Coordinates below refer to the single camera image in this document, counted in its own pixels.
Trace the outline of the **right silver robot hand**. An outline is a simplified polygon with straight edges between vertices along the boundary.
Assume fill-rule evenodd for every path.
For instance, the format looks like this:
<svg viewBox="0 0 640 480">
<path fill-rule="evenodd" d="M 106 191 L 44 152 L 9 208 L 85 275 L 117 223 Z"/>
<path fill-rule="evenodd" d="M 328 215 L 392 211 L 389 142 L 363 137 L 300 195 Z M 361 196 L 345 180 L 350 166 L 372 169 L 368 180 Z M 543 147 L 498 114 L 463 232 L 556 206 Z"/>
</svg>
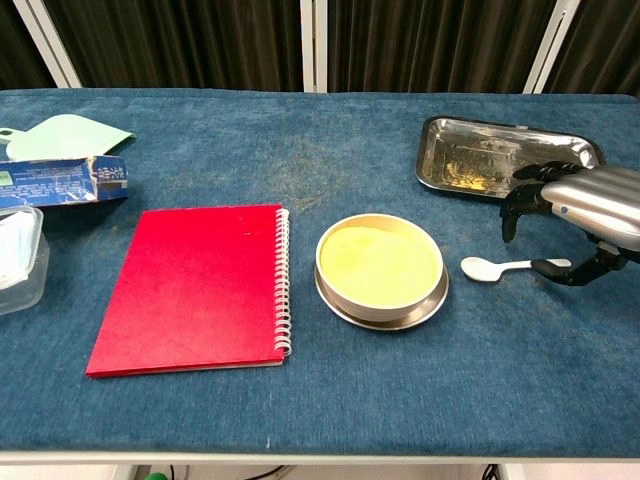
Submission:
<svg viewBox="0 0 640 480">
<path fill-rule="evenodd" d="M 524 183 L 505 197 L 501 210 L 504 242 L 516 235 L 518 219 L 551 213 L 585 232 L 596 253 L 578 267 L 534 260 L 532 269 L 548 280 L 585 286 L 627 262 L 639 261 L 639 172 L 615 165 L 595 168 L 560 161 L 530 164 L 513 177 Z"/>
</svg>

